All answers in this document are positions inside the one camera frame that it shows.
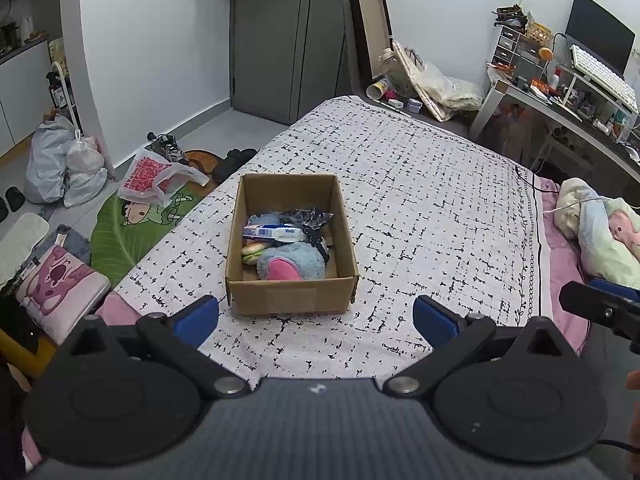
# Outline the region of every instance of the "open cardboard box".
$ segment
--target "open cardboard box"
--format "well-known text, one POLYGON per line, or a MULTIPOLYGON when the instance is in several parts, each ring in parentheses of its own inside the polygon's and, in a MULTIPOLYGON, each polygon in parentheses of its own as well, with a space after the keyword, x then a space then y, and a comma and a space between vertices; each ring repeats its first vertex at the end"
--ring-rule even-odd
POLYGON ((358 266, 338 179, 332 174, 247 173, 240 178, 226 258, 226 296, 244 316, 346 312, 358 285, 358 266), (251 215, 317 208, 334 214, 321 230, 329 247, 324 280, 263 281, 242 264, 242 228, 251 215))

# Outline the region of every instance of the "black desktop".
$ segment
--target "black desktop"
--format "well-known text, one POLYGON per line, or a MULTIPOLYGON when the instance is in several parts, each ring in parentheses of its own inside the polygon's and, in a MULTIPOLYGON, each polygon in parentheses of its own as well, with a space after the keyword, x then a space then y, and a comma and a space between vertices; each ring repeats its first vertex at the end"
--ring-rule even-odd
POLYGON ((593 0, 574 0, 566 25, 568 46, 576 43, 624 79, 636 35, 593 0))

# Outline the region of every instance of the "black circular disc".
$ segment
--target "black circular disc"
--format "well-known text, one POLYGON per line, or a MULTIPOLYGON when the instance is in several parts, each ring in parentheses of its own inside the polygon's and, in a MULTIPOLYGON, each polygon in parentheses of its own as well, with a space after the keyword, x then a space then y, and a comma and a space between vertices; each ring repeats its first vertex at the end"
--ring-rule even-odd
POLYGON ((587 373, 572 360, 533 354, 462 368, 438 386, 433 408, 464 446, 535 464, 590 449, 607 420, 587 373))
POLYGON ((76 356, 43 380, 27 399, 27 426, 47 456, 66 463, 152 456, 178 442, 200 411, 193 383, 151 362, 76 356))

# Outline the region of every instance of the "bedspread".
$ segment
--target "bedspread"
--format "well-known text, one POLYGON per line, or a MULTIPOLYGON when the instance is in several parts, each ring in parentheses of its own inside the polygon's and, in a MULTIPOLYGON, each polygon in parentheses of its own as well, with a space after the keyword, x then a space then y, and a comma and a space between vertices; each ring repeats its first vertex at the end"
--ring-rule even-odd
POLYGON ((420 294, 500 325, 552 317, 539 182, 441 128, 335 98, 200 202, 116 291, 141 314, 219 298, 218 328, 200 351, 252 385, 266 375, 384 381, 431 350, 412 324, 420 294), (361 276, 346 314, 233 314, 226 248, 239 175, 255 172, 338 176, 361 276))

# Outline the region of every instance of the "keyboard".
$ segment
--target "keyboard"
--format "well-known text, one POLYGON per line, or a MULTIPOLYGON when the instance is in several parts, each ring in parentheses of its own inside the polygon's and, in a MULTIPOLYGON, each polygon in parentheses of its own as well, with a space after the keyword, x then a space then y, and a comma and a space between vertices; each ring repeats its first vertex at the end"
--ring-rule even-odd
POLYGON ((613 97, 620 99, 632 112, 638 113, 638 103, 636 103, 636 92, 631 86, 625 83, 617 74, 595 59, 591 54, 585 52, 576 44, 571 46, 571 58, 574 68, 588 75, 592 80, 602 86, 613 97))

